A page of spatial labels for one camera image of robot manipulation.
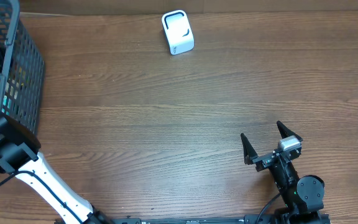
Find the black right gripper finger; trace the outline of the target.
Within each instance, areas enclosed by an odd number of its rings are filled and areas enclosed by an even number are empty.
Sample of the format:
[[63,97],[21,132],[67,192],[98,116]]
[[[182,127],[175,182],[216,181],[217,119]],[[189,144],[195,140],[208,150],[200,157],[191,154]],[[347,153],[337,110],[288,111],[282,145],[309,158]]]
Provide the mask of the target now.
[[297,135],[291,129],[286,127],[281,121],[277,121],[276,124],[282,139],[288,138],[290,136],[294,136],[297,138],[297,140],[299,140],[299,142],[303,141],[303,138],[301,136]]
[[253,164],[254,159],[258,158],[258,155],[255,149],[252,147],[251,143],[247,139],[244,133],[241,133],[241,141],[243,145],[244,152],[244,163],[245,164]]

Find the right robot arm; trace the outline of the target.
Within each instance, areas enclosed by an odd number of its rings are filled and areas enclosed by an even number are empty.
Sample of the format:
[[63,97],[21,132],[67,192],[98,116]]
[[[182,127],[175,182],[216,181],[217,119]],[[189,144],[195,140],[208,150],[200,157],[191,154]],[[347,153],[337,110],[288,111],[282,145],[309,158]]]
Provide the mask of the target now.
[[292,160],[301,155],[303,138],[277,121],[281,135],[278,146],[271,153],[259,156],[251,143],[241,134],[244,163],[255,165],[260,172],[268,169],[278,194],[257,215],[245,215],[245,223],[327,224],[330,218],[320,213],[324,208],[324,181],[316,175],[299,177]]

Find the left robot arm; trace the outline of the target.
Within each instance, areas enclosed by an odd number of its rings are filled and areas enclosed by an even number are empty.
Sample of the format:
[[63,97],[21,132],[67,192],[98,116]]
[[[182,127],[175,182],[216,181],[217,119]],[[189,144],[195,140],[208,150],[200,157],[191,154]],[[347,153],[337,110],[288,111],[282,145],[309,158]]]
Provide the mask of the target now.
[[12,115],[0,111],[0,173],[32,187],[65,223],[111,223],[59,177],[39,151],[41,144],[33,132]]

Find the white barcode scanner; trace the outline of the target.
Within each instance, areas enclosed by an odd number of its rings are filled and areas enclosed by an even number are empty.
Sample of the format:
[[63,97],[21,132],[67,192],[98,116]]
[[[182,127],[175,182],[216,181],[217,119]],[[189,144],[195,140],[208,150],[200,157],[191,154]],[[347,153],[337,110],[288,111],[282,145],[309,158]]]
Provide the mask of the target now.
[[185,11],[167,12],[162,16],[161,21],[172,55],[182,54],[194,48],[195,40]]

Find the grey plastic mesh basket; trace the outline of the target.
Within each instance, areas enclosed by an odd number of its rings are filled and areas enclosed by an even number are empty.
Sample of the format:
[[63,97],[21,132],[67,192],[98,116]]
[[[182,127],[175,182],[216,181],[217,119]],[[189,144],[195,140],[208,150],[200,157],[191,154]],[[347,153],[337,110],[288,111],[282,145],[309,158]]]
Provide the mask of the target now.
[[[36,133],[45,63],[19,16],[18,1],[0,0],[0,47],[5,48],[0,73],[0,111],[12,112],[12,118]],[[11,101],[10,108],[2,104],[4,96]]]

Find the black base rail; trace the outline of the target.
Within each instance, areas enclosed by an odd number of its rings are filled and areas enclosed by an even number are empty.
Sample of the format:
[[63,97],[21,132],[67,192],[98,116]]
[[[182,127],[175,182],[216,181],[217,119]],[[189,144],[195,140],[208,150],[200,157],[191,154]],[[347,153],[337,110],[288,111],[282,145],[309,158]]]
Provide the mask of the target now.
[[[113,224],[255,224],[258,215],[245,215],[244,217],[232,217],[232,218],[189,218],[189,219],[151,219],[141,220],[140,218],[113,218],[108,222],[101,223],[113,223]],[[262,215],[259,219],[260,224],[273,224],[273,223],[286,223],[274,220],[273,215]],[[312,221],[296,220],[293,223],[322,223],[330,224],[330,218],[328,215],[321,215],[320,221],[316,218]]]

